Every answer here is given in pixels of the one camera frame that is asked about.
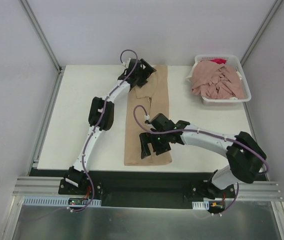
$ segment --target white table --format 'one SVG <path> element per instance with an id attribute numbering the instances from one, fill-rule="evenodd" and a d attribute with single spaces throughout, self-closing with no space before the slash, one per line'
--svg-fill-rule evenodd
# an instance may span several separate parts
<path id="1" fill-rule="evenodd" d="M 101 97 L 123 72 L 120 65 L 68 65 L 55 103 L 38 169 L 67 170 L 78 157 L 88 133 L 93 97 Z M 204 106 L 191 93 L 185 77 L 190 66 L 168 67 L 169 110 L 174 122 L 185 120 L 200 128 L 225 134 L 250 133 L 242 104 Z M 149 172 L 212 172 L 227 159 L 195 146 L 171 144 L 173 162 L 164 166 L 124 166 L 127 96 L 115 103 L 112 128 L 102 136 L 91 157 L 89 170 Z"/>

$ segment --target white plastic basket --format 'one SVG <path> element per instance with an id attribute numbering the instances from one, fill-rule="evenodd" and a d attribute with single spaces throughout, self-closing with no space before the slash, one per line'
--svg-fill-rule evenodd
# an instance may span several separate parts
<path id="1" fill-rule="evenodd" d="M 244 90 L 245 99 L 208 99 L 206 97 L 202 97 L 204 105 L 210 106 L 220 106 L 220 105 L 233 105 L 242 102 L 248 102 L 251 100 L 251 92 L 248 88 L 248 84 L 241 66 L 240 61 L 234 55 L 197 55 L 195 57 L 195 62 L 203 61 L 203 60 L 213 60 L 213 59 L 225 59 L 226 64 L 232 66 L 236 71 L 238 71 L 242 75 L 242 86 Z"/>

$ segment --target pile of clothes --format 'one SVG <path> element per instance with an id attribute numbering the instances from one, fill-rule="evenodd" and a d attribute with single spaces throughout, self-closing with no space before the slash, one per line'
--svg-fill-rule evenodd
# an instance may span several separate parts
<path id="1" fill-rule="evenodd" d="M 207 99 L 244 99 L 239 72 L 226 65 L 226 60 L 198 61 L 188 76 L 192 92 Z"/>

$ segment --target brown towel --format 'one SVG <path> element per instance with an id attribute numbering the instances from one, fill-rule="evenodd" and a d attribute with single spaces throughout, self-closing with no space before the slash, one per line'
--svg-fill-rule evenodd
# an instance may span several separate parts
<path id="1" fill-rule="evenodd" d="M 212 61 L 199 62 L 192 75 L 192 92 L 208 99 L 244 99 L 241 80 L 235 69 Z"/>
<path id="2" fill-rule="evenodd" d="M 157 71 L 150 76 L 146 85 L 141 88 L 135 87 L 128 93 L 124 156 L 124 165 L 127 166 L 156 166 L 172 162 L 169 152 L 156 156 L 150 144 L 152 155 L 141 159 L 139 134 L 145 131 L 136 124 L 133 117 L 133 109 L 136 105 L 143 105 L 151 119 L 158 113 L 169 116 L 167 66 L 155 68 Z M 137 109 L 136 117 L 140 123 L 145 122 L 143 110 Z"/>

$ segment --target white wall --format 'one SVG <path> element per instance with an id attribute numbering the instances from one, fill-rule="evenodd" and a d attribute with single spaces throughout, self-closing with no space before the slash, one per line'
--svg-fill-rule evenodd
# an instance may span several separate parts
<path id="1" fill-rule="evenodd" d="M 252 93 L 249 112 L 270 162 L 271 180 L 284 191 L 284 3 L 244 66 Z"/>
<path id="2" fill-rule="evenodd" d="M 118 64 L 134 49 L 153 64 L 196 54 L 241 58 L 274 0 L 29 0 L 62 66 Z"/>
<path id="3" fill-rule="evenodd" d="M 0 229 L 56 78 L 17 0 L 0 0 Z"/>

